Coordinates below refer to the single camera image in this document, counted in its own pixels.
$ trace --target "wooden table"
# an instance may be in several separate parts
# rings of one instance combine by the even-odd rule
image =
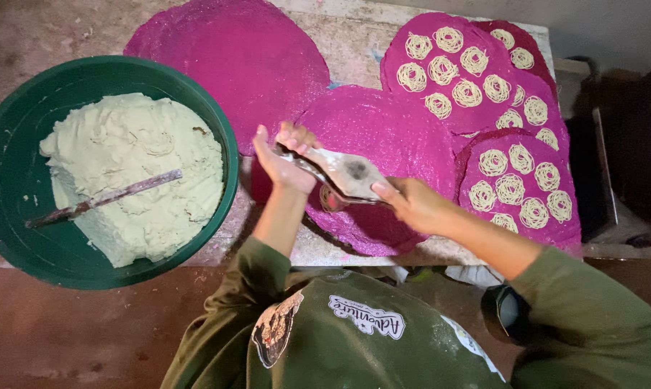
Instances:
[[[381,89],[379,63],[400,26],[429,10],[371,1],[272,0],[314,40],[330,68],[333,84],[358,84]],[[155,13],[183,4],[183,0],[26,2],[5,5],[0,0],[0,102],[19,84],[40,71],[89,55],[122,54],[135,29]],[[518,25],[537,41],[553,71],[549,31]],[[225,223],[185,266],[225,263],[237,241],[249,233],[258,217],[245,188],[250,160],[242,163],[236,199]],[[483,264],[471,252],[442,237],[420,243],[416,250],[395,258],[357,255],[333,242],[314,226],[303,225],[292,254],[295,266],[386,266]],[[0,267],[10,267],[0,256]]]

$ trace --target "graphic print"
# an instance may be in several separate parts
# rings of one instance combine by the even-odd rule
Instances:
[[[503,382],[505,382],[503,375],[494,366],[494,363],[491,362],[491,359],[489,359],[489,356],[486,355],[486,352],[484,352],[484,350],[477,344],[477,342],[474,341],[472,336],[467,333],[464,328],[460,327],[460,325],[453,319],[447,318],[443,315],[441,315],[441,318],[443,318],[443,320],[445,320],[446,323],[450,324],[453,330],[455,330],[455,335],[458,337],[459,342],[464,346],[464,348],[468,349],[472,354],[484,358],[487,366],[489,367],[489,370],[491,370],[491,372],[498,373],[498,376],[503,380]]]
[[[253,327],[251,340],[256,344],[259,358],[265,368],[272,367],[287,348],[292,322],[303,300],[304,296],[300,290],[282,303],[271,305],[263,311]]]
[[[339,318],[349,316],[352,322],[355,323],[356,328],[359,328],[359,331],[365,334],[373,335],[373,329],[375,328],[382,335],[398,340],[405,330],[405,320],[395,312],[373,309],[368,305],[335,295],[330,295],[328,306]]]

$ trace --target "white dough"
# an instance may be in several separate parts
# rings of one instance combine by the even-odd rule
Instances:
[[[76,225],[114,267],[136,258],[168,257],[208,223],[223,195],[220,150],[192,110],[141,93],[106,96],[71,111],[40,142],[40,154],[50,157],[47,165],[58,208],[182,170],[182,179],[76,218]]]

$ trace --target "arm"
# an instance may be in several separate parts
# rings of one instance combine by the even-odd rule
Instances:
[[[372,189],[395,209],[400,220],[420,233],[462,244],[509,280],[527,269],[543,249],[539,243],[470,214],[424,181],[395,177],[389,181],[375,183]]]
[[[306,128],[288,122],[282,124],[278,137],[301,154],[308,147],[320,147]],[[259,126],[253,145],[273,181],[268,203],[220,287],[205,301],[206,313],[184,333],[163,388],[241,386],[253,326],[266,308],[283,297],[288,257],[315,179],[273,154],[267,139],[266,128]]]
[[[651,387],[651,307],[631,291],[466,212],[422,181],[393,178],[372,189],[412,228],[449,237],[501,272],[531,306],[530,320],[552,330],[518,360],[514,386]]]

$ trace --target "person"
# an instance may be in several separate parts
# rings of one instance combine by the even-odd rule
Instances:
[[[303,154],[322,147],[285,122]],[[290,273],[315,179],[253,140],[274,187],[206,313],[184,334],[164,388],[651,388],[651,307],[563,252],[486,222],[417,179],[372,189],[411,228],[449,237],[503,274],[548,329],[505,381],[451,318],[345,269]]]

